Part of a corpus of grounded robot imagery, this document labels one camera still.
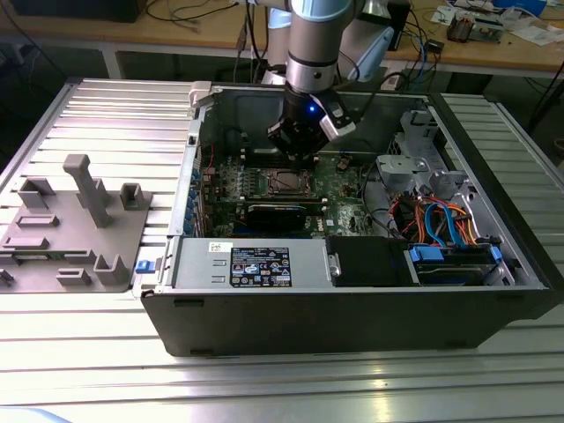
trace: barcode label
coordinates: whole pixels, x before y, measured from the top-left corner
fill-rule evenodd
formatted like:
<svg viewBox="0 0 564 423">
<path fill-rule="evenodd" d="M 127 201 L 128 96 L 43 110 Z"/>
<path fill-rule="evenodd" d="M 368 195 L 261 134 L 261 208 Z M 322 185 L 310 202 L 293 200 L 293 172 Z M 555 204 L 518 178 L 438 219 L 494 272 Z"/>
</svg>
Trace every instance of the barcode label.
<svg viewBox="0 0 564 423">
<path fill-rule="evenodd" d="M 210 242 L 210 253 L 230 253 L 233 248 L 232 242 Z"/>
</svg>

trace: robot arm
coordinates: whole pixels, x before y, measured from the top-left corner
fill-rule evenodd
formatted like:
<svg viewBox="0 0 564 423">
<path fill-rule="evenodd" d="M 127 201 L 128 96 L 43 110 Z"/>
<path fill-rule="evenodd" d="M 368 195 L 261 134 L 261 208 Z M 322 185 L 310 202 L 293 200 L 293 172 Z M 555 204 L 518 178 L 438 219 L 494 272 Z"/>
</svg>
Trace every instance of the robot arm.
<svg viewBox="0 0 564 423">
<path fill-rule="evenodd" d="M 287 37 L 284 106 L 279 121 L 268 129 L 269 139 L 290 159 L 307 160 L 328 142 L 356 129 L 355 119 L 332 85 L 344 31 L 367 3 L 372 2 L 259 0 L 258 3 L 292 13 Z M 380 48 L 381 56 L 392 34 Z"/>
</svg>

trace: electronic equipment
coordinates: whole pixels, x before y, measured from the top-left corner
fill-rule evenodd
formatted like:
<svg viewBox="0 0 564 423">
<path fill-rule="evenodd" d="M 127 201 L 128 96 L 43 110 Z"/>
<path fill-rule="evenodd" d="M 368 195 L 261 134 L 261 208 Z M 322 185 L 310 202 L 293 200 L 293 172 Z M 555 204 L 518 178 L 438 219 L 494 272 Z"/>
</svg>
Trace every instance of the electronic equipment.
<svg viewBox="0 0 564 423">
<path fill-rule="evenodd" d="M 518 133 L 492 103 L 377 95 L 304 169 L 264 132 L 283 87 L 197 83 L 196 96 L 193 177 L 141 294 L 171 354 L 472 348 L 561 302 L 562 275 L 509 197 L 521 191 L 505 190 L 521 179 L 498 179 L 477 147 L 498 142 L 490 127 Z"/>
<path fill-rule="evenodd" d="M 135 22 L 147 0 L 10 0 L 18 15 Z"/>
<path fill-rule="evenodd" d="M 389 0 L 388 11 L 390 12 L 390 25 L 394 29 L 394 36 L 391 39 L 389 51 L 396 51 L 404 33 L 405 22 L 409 16 L 411 5 L 409 0 Z"/>
</svg>

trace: power cord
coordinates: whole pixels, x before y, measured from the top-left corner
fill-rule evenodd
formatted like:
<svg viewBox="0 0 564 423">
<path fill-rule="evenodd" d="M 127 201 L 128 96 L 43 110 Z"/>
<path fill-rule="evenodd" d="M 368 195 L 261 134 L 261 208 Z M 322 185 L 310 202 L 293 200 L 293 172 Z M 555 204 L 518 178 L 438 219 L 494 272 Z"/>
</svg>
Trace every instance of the power cord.
<svg viewBox="0 0 564 423">
<path fill-rule="evenodd" d="M 2 10 L 4 11 L 4 14 L 6 15 L 6 18 L 8 18 L 8 20 L 10 21 L 10 23 L 18 30 L 19 33 L 21 33 L 35 48 L 38 49 L 38 51 L 41 52 L 41 54 L 43 55 L 43 57 L 45 57 L 45 60 L 47 60 L 49 62 L 49 64 L 51 66 L 53 66 L 53 69 L 55 69 L 57 72 L 59 72 L 61 74 L 61 76 L 63 77 L 63 79 L 66 80 L 67 78 L 67 74 L 64 73 L 64 71 L 56 65 L 55 62 L 53 62 L 53 60 L 51 60 L 51 58 L 47 55 L 47 53 L 45 53 L 45 51 L 43 51 L 43 49 L 29 36 L 27 35 L 26 31 L 24 31 L 17 23 L 16 21 L 13 19 L 13 17 L 10 15 L 10 13 L 8 12 L 8 10 L 6 9 L 6 6 L 4 4 L 3 1 L 0 1 L 0 7 L 2 8 Z"/>
</svg>

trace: workbench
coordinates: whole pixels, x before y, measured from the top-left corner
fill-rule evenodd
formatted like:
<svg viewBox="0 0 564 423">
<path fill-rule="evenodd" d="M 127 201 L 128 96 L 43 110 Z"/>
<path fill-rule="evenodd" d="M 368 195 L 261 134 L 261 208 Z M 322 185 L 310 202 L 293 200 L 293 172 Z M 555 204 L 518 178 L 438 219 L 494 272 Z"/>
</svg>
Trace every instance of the workbench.
<svg viewBox="0 0 564 423">
<path fill-rule="evenodd" d="M 196 3 L 186 0 L 186 4 Z M 414 0 L 419 23 L 429 37 L 445 42 L 438 71 L 551 78 L 558 70 L 564 49 L 555 43 L 539 47 L 511 33 L 503 34 L 500 44 L 477 41 L 460 44 L 447 41 L 447 27 L 429 22 L 433 15 L 430 11 L 440 4 L 444 2 Z M 194 11 L 203 13 L 227 5 L 228 0 L 214 0 Z M 156 3 L 152 12 L 167 18 L 167 2 L 163 0 Z M 99 50 L 110 78 L 124 78 L 117 58 L 117 52 L 120 51 L 235 57 L 235 46 L 244 15 L 242 6 L 214 13 L 199 19 L 199 32 L 194 32 L 171 22 L 158 21 L 146 14 L 139 17 L 136 23 L 124 24 L 87 19 L 20 17 L 12 11 L 18 24 L 40 44 Z M 263 11 L 257 9 L 256 42 L 259 49 L 265 44 L 263 16 Z M 546 8 L 542 18 L 564 19 L 564 11 Z M 28 43 L 3 14 L 0 14 L 0 41 L 14 45 Z M 249 50 L 243 52 L 242 56 L 249 57 Z M 417 57 L 418 53 L 411 40 L 404 36 L 399 49 L 386 54 L 382 66 L 388 68 L 388 71 L 400 71 L 406 67 L 411 68 Z"/>
<path fill-rule="evenodd" d="M 61 164 L 80 152 L 108 189 L 138 182 L 153 193 L 137 258 L 162 255 L 192 130 L 191 87 L 114 80 L 65 85 L 0 175 L 0 232 L 21 205 L 16 190 L 25 177 L 76 190 Z M 459 106 L 459 117 L 484 111 L 483 99 L 464 98 L 471 105 Z M 493 108 L 487 112 L 489 127 L 506 122 Z M 505 159 L 518 160 L 516 144 L 526 135 L 497 138 L 488 139 L 513 144 Z M 522 148 L 532 148 L 527 139 Z M 486 153 L 492 168 L 507 170 L 495 165 L 503 158 Z M 536 190 L 536 201 L 519 204 L 532 225 L 544 201 L 543 190 Z M 562 235 L 549 238 L 562 266 Z M 125 293 L 0 294 L 0 405 L 42 408 L 73 423 L 564 419 L 564 306 L 538 321 L 512 323 L 476 350 L 175 358 L 138 299 L 152 278 L 136 275 Z"/>
</svg>

